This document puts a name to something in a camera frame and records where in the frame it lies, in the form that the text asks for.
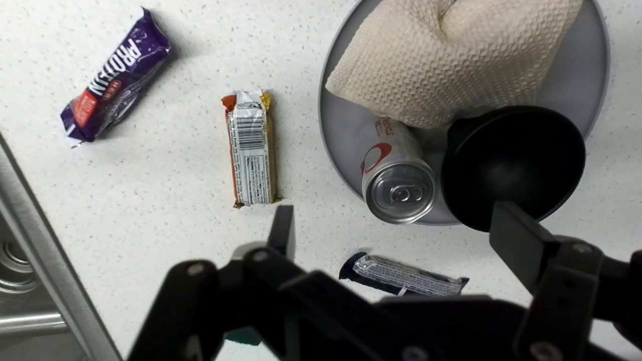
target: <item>white table surface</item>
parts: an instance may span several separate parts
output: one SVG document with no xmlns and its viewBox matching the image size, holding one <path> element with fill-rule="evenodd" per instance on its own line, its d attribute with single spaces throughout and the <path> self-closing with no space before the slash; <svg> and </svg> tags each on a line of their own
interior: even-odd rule
<svg viewBox="0 0 642 361">
<path fill-rule="evenodd" d="M 111 138 L 65 147 L 62 106 L 128 30 L 138 5 L 154 10 L 178 58 Z M 225 265 L 236 247 L 269 232 L 275 207 L 231 207 L 219 99 L 236 88 L 275 90 L 280 184 L 283 202 L 296 205 L 300 265 L 337 274 L 345 257 L 372 248 L 437 273 L 467 274 L 467 293 L 531 301 L 486 235 L 465 227 L 383 225 L 336 172 L 319 126 L 319 88 L 329 47 L 355 5 L 3 5 L 0 131 L 122 354 L 170 265 L 194 257 Z M 601 5 L 611 30 L 612 85 L 588 141 L 586 176 L 546 225 L 628 259 L 642 248 L 642 5 Z M 609 326 L 598 326 L 595 338 L 619 352 L 632 351 Z M 254 351 L 237 346 L 227 354 L 248 360 L 248 352 Z"/>
</svg>

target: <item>white cloth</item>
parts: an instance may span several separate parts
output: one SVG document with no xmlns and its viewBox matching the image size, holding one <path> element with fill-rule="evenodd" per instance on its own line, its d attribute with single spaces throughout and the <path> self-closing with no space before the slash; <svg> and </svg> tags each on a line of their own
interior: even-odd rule
<svg viewBox="0 0 642 361">
<path fill-rule="evenodd" d="M 417 129 L 533 104 L 580 9 L 582 0 L 382 0 L 326 87 Z"/>
</svg>

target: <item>purple candy wrapper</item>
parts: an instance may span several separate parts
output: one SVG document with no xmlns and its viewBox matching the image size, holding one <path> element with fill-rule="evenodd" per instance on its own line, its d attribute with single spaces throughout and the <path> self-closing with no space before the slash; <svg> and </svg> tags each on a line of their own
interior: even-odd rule
<svg viewBox="0 0 642 361">
<path fill-rule="evenodd" d="M 161 71 L 169 52 L 167 37 L 145 10 L 97 79 L 65 106 L 60 118 L 69 138 L 93 142 L 103 131 L 118 124 L 145 85 Z"/>
</svg>

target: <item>soda can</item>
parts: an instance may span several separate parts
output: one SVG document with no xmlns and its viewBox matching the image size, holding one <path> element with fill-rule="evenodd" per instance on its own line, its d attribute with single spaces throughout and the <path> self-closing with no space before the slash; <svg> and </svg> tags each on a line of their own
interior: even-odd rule
<svg viewBox="0 0 642 361">
<path fill-rule="evenodd" d="M 372 147 L 362 163 L 362 194 L 370 211 L 394 225 L 423 218 L 435 199 L 435 176 L 409 129 L 379 118 L 370 131 Z"/>
</svg>

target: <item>can lid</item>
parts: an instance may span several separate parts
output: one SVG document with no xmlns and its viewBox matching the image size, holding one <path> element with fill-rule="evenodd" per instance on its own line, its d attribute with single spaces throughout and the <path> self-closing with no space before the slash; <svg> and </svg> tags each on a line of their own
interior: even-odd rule
<svg viewBox="0 0 642 361">
<path fill-rule="evenodd" d="M 382 171 L 370 187 L 367 205 L 387 222 L 416 222 L 429 212 L 435 181 L 429 168 L 398 165 Z"/>
</svg>

